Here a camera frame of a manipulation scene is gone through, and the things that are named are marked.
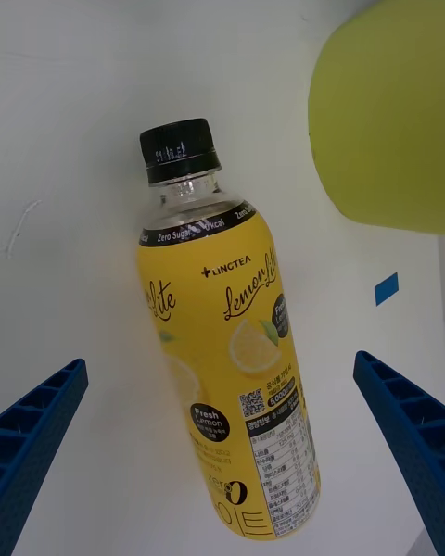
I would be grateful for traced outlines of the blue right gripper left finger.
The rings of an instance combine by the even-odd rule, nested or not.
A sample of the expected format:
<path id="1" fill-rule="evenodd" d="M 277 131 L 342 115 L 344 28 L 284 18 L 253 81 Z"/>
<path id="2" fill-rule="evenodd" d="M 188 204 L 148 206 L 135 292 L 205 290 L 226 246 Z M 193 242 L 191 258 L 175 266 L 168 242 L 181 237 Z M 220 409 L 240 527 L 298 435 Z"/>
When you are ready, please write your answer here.
<path id="1" fill-rule="evenodd" d="M 1 414 L 1 555 L 16 547 L 87 387 L 85 361 L 76 359 Z"/>

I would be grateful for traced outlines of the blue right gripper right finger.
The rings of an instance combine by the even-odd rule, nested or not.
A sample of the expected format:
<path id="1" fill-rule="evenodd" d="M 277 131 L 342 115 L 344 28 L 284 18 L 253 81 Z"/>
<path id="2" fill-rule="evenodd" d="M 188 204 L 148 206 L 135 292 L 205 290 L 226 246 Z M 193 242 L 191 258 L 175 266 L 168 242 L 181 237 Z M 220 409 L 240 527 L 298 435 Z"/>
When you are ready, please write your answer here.
<path id="1" fill-rule="evenodd" d="M 373 414 L 438 555 L 444 553 L 444 405 L 366 351 L 353 379 Z"/>

